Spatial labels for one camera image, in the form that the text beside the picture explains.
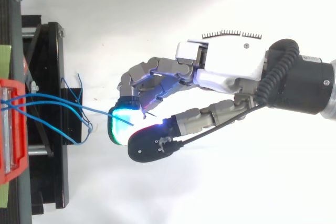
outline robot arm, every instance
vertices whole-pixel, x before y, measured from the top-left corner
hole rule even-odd
[[[176,60],[152,58],[132,67],[121,77],[120,99],[110,113],[128,109],[141,110],[145,115],[165,97],[194,87],[234,95],[234,100],[187,110],[127,137],[133,160],[154,161],[204,133],[184,142],[174,141],[175,137],[211,126],[214,128],[207,132],[214,131],[266,105],[310,114],[321,112],[325,118],[334,119],[333,66],[319,58],[300,56],[292,40],[279,41],[266,51],[261,35],[223,30],[203,35],[202,40],[179,43]],[[120,143],[112,133],[111,121],[108,131],[112,141]]]

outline white wall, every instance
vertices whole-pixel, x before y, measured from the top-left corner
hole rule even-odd
[[[335,0],[24,0],[22,10],[65,27],[66,77],[77,86],[80,73],[84,104],[105,111],[122,73],[201,33],[260,32],[267,45],[292,38],[302,54],[336,58]],[[227,98],[192,90],[154,113]],[[336,222],[336,124],[319,115],[263,109],[148,164],[110,142],[104,116],[90,118],[90,141],[69,148],[70,204],[34,224]]]

